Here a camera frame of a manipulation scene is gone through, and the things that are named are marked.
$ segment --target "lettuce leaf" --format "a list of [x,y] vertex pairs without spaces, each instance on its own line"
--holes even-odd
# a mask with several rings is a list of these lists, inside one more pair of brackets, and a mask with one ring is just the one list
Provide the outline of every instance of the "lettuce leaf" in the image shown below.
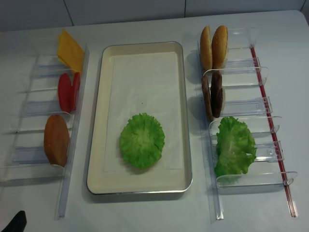
[[246,123],[234,117],[222,118],[217,138],[217,177],[246,174],[256,158],[255,141]]
[[146,113],[129,119],[120,134],[123,159],[139,169],[146,169],[161,159],[165,135],[160,123]]

